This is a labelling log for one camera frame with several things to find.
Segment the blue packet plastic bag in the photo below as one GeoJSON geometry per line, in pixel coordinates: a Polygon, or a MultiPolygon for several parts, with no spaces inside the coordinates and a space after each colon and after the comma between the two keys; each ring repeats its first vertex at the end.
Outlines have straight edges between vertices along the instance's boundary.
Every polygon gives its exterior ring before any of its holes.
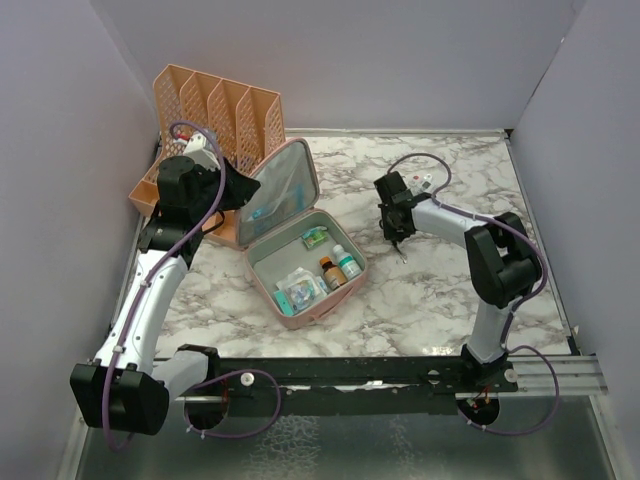
{"type": "Polygon", "coordinates": [[[299,213],[305,207],[305,188],[301,183],[288,184],[281,189],[267,189],[260,195],[258,206],[249,219],[257,221],[273,215],[290,215],[299,213]]]}

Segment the metal scissors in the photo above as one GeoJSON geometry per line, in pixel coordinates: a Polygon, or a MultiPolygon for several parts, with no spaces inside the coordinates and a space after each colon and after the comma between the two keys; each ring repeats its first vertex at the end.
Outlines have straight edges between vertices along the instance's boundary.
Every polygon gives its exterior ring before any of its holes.
{"type": "Polygon", "coordinates": [[[399,247],[399,243],[397,241],[392,241],[392,246],[394,248],[394,250],[398,253],[398,255],[400,256],[402,262],[404,264],[408,263],[407,260],[407,256],[401,251],[400,247],[399,247]]]}

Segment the white medicine bottle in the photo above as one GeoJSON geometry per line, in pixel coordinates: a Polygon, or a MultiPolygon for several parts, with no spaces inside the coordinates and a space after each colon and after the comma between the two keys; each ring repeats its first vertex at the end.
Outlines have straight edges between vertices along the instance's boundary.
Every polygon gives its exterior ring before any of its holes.
{"type": "Polygon", "coordinates": [[[354,259],[353,255],[347,252],[342,245],[336,244],[332,248],[332,251],[337,260],[337,265],[348,281],[355,279],[362,273],[362,268],[354,259]]]}

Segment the small teal plastic piece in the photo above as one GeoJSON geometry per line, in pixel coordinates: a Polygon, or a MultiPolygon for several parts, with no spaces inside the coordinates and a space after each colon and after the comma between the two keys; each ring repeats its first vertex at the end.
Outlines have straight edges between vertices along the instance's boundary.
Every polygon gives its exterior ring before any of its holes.
{"type": "Polygon", "coordinates": [[[309,230],[307,230],[302,237],[303,238],[309,238],[309,237],[313,237],[315,235],[323,235],[326,232],[326,228],[324,226],[316,226],[313,227],[309,230]]]}

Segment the small green box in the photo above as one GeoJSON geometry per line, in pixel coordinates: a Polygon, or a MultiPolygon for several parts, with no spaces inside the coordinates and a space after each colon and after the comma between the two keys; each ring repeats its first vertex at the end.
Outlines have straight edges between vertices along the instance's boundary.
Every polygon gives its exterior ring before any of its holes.
{"type": "Polygon", "coordinates": [[[313,237],[309,237],[309,238],[303,238],[303,244],[305,245],[305,247],[308,250],[314,249],[317,246],[323,244],[328,238],[328,234],[327,232],[325,232],[323,235],[315,235],[313,237]]]}

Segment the brown bottle orange cap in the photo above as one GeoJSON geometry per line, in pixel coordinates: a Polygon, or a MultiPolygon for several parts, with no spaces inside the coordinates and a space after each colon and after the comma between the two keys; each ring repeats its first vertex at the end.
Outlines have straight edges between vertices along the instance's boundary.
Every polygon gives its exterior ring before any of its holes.
{"type": "Polygon", "coordinates": [[[343,271],[328,256],[322,257],[319,264],[323,270],[325,283],[332,290],[336,290],[348,282],[343,271]]]}

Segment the pink medicine kit case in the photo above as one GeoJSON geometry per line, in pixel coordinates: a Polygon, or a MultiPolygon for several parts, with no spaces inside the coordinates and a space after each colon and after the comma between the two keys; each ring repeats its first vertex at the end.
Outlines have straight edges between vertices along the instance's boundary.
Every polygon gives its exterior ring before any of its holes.
{"type": "Polygon", "coordinates": [[[281,145],[259,164],[252,177],[261,183],[261,187],[236,213],[235,240],[245,252],[247,269],[257,290],[264,296],[280,323],[291,330],[300,329],[330,315],[363,287],[368,274],[367,261],[338,221],[328,212],[316,207],[320,196],[319,179],[306,140],[297,138],[281,145]],[[257,221],[249,219],[258,206],[262,193],[267,189],[281,189],[293,183],[301,183],[305,188],[305,207],[299,213],[287,218],[273,215],[257,221]],[[323,244],[308,250],[303,244],[302,235],[316,226],[324,226],[328,238],[323,244]],[[328,256],[337,265],[332,251],[336,244],[342,245],[353,255],[362,268],[362,273],[340,288],[332,290],[325,283],[319,260],[328,256]],[[274,300],[276,283],[299,267],[319,276],[329,293],[307,310],[295,316],[285,316],[274,300]]]}

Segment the alcohol wipes plastic bag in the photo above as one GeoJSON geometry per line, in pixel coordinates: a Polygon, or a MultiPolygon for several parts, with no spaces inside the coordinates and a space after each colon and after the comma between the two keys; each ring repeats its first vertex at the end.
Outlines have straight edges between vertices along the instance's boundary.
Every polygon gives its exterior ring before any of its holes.
{"type": "Polygon", "coordinates": [[[283,291],[296,305],[295,315],[323,300],[329,293],[328,287],[319,276],[301,267],[278,281],[275,291],[277,290],[283,291]]]}

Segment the blue item plastic bag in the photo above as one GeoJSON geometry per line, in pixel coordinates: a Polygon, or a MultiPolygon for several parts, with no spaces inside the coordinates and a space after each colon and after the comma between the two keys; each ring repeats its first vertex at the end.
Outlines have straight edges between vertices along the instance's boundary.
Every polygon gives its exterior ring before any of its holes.
{"type": "Polygon", "coordinates": [[[280,311],[285,316],[294,316],[297,313],[297,307],[293,304],[289,297],[281,290],[274,292],[274,300],[277,303],[280,311]]]}

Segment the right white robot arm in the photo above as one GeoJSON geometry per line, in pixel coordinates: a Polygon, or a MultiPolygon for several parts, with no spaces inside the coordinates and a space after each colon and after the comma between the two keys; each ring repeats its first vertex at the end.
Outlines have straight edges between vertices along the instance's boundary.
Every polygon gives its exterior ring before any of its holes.
{"type": "Polygon", "coordinates": [[[520,217],[479,215],[446,205],[425,192],[413,194],[392,171],[374,181],[384,238],[398,245],[417,232],[465,249],[470,278],[480,298],[472,334],[463,346],[461,383],[481,391],[491,384],[507,358],[506,339],[515,312],[547,278],[540,252],[520,217]]]}

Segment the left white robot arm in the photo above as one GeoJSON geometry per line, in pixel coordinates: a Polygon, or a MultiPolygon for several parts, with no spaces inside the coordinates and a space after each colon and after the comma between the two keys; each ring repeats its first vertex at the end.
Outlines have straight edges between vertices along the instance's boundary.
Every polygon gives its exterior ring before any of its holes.
{"type": "Polygon", "coordinates": [[[220,385],[211,347],[186,346],[155,365],[162,324],[204,237],[204,223],[238,210],[258,191],[258,180],[227,159],[204,167],[189,156],[159,165],[159,199],[142,230],[131,288],[108,338],[87,363],[74,366],[70,386],[86,424],[106,434],[155,435],[169,405],[189,389],[206,395],[220,385]]]}

